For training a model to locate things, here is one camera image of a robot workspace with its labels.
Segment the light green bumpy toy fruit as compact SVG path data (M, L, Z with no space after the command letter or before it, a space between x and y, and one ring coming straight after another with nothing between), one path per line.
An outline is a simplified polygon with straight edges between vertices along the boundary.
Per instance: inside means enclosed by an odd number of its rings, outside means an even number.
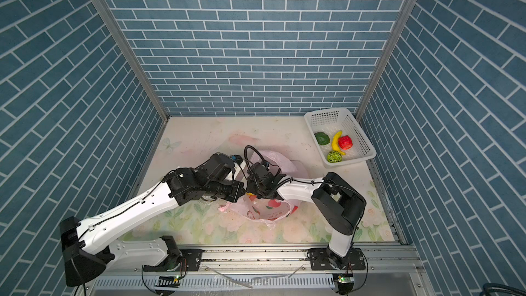
M329 163L340 163L343 160L343 155L339 151L331 150L326 157Z

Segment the white plastic mesh basket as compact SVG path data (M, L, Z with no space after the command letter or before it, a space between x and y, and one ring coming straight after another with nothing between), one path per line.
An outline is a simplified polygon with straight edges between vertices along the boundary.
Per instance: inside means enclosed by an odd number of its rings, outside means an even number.
M377 155L371 141L346 108L308 112L304 119L326 167L357 164Z

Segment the yellow banana toy fruit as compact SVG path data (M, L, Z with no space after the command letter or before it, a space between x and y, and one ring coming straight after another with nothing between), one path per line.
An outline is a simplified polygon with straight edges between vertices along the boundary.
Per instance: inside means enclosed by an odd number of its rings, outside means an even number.
M346 153L340 148L338 143L340 137L342 136L342 131L337 132L331 142L331 149L335 152L338 152L341 156L345 156Z

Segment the red strawberry toy fruit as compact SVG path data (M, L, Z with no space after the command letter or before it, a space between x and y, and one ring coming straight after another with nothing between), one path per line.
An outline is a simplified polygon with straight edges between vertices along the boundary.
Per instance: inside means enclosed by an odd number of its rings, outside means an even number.
M348 150L353 147L353 141L350 136L341 136L338 139L338 146L342 150Z

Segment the pink plastic fruit bag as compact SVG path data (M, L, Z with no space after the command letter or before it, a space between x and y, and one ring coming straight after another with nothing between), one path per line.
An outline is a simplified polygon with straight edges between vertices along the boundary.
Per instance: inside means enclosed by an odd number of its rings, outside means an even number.
M290 161L283 154L268 150L263 150L262 155L271 164L281 168L282 173L294 178L308 177L308 172L300 161ZM259 200L253 195L245 194L236 203L227 202L225 205L220 205L219 211L232 212L249 221L272 226L275 222L293 214L300 204L300 200Z

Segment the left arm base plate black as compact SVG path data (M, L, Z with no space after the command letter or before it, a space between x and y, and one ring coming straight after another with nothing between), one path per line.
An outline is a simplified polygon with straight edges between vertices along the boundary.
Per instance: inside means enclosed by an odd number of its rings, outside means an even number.
M169 254L156 266L145 265L146 272L195 272L199 271L203 255L202 249L183 249L180 255Z

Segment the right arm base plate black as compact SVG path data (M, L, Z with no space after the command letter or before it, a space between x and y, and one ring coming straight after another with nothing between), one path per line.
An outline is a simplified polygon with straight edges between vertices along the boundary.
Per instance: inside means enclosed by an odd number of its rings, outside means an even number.
M312 271L328 270L364 270L367 265L360 248L351 247L347 254L340 257L326 248L311 248L307 251Z

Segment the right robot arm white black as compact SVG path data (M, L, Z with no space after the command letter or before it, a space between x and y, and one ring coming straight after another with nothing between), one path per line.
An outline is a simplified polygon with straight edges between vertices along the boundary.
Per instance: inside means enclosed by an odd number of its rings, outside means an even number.
M354 234L367 206L365 198L338 174L329 172L323 178L302 179L270 170L271 165L248 164L247 192L259 199L314 204L332 228L325 257L332 267L345 269L351 262Z

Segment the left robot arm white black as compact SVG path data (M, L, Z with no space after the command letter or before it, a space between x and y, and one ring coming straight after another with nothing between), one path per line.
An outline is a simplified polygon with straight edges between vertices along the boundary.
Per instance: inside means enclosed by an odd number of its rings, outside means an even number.
M64 219L60 225L67 286L82 286L100 276L111 264L136 261L147 271L185 271L175 239L162 236L145 246L126 247L117 239L163 212L202 197L236 202L245 194L235 179L241 156L213 154L196 168L169 171L157 185L113 209L80 220Z

